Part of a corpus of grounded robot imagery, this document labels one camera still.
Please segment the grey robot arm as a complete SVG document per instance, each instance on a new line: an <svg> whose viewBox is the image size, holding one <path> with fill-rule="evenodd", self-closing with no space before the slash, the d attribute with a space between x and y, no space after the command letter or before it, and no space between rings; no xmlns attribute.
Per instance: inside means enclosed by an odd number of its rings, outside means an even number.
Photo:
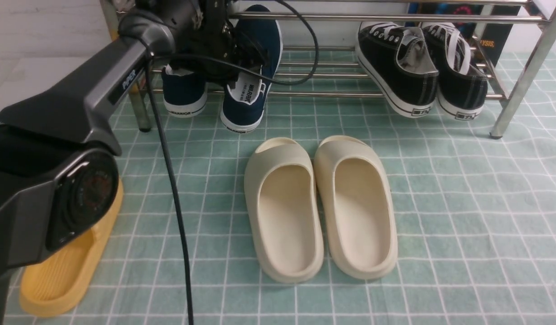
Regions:
<svg viewBox="0 0 556 325"><path fill-rule="evenodd" d="M138 0L117 39L49 89L0 111L0 325L15 270L90 230L117 198L122 149L109 119L154 59L222 29L229 0Z"/></svg>

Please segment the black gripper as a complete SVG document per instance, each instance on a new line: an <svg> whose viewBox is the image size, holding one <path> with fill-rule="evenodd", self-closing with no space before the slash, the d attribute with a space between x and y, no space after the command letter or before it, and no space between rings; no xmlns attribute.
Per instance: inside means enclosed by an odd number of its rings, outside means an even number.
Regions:
<svg viewBox="0 0 556 325"><path fill-rule="evenodd" d="M173 71L191 71L216 84L236 83L241 68L259 73L267 65L267 51L252 32L233 24L229 14L235 12L237 0L201 0L199 27L189 34L183 53L209 58L173 58Z"/></svg>

